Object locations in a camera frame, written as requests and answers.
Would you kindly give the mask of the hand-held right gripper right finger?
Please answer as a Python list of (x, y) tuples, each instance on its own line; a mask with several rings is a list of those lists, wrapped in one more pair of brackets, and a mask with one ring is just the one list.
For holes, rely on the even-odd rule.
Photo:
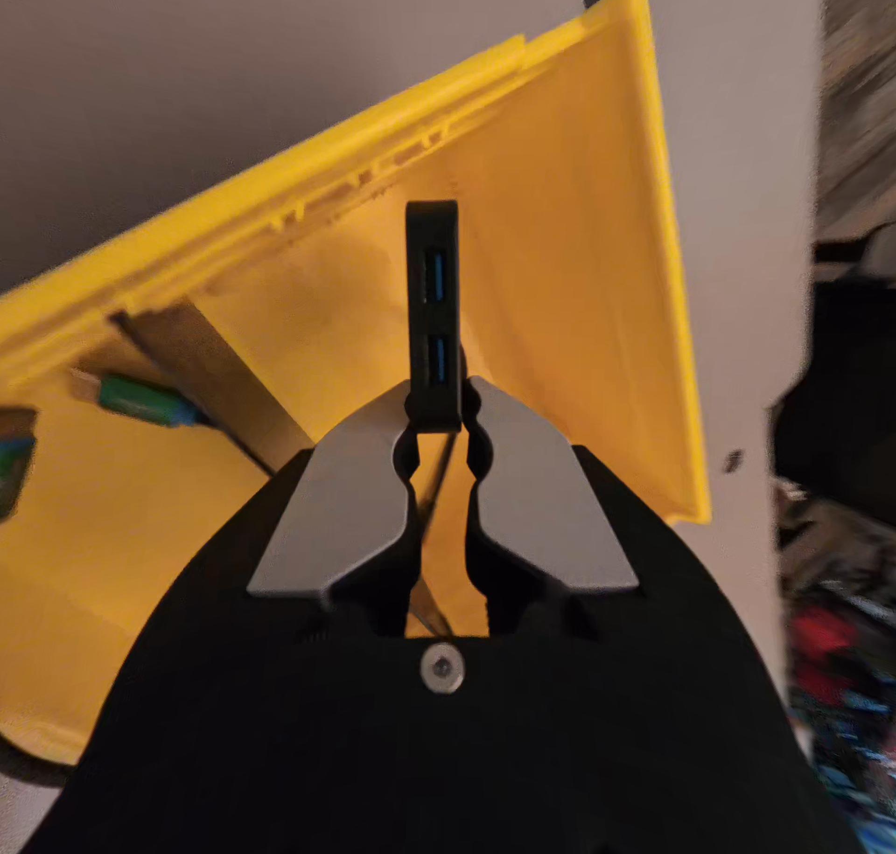
[(639, 581), (567, 437), (485, 378), (474, 428), (490, 446), (478, 483), (478, 522), (488, 542), (566, 591), (633, 591)]

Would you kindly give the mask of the black hdmi cable green plugs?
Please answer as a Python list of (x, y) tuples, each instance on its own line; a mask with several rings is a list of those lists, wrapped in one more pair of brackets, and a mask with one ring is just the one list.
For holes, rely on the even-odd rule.
[[(113, 414), (176, 429), (217, 424), (177, 389), (117, 372), (70, 370), (72, 396)], [(39, 410), (30, 405), (1, 408), (1, 520), (14, 514), (37, 446)]]

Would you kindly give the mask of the yellow plastic bin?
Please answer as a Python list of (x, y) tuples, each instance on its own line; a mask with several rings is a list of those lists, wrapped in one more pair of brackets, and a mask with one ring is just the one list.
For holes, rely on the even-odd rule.
[(263, 485), (210, 429), (80, 399), (153, 370), (113, 317), (195, 306), (316, 443), (409, 376), (405, 206), (459, 207), (476, 375), (667, 522), (711, 499), (648, 0), (601, 0), (391, 97), (2, 296), (2, 738), (77, 763), (135, 636)]

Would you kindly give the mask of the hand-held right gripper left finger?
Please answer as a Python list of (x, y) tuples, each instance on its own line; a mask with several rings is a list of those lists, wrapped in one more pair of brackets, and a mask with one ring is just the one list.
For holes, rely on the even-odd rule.
[(408, 379), (398, 382), (318, 442), (248, 582), (250, 595), (327, 609), (352, 592), (381, 608), (409, 604), (420, 575), (409, 391)]

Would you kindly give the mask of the black usb hub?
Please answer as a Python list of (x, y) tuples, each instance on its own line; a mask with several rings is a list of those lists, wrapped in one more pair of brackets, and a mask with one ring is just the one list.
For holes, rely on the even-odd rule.
[(410, 201), (405, 242), (410, 371), (405, 409), (417, 433), (455, 433), (462, 426), (467, 377), (457, 202)]

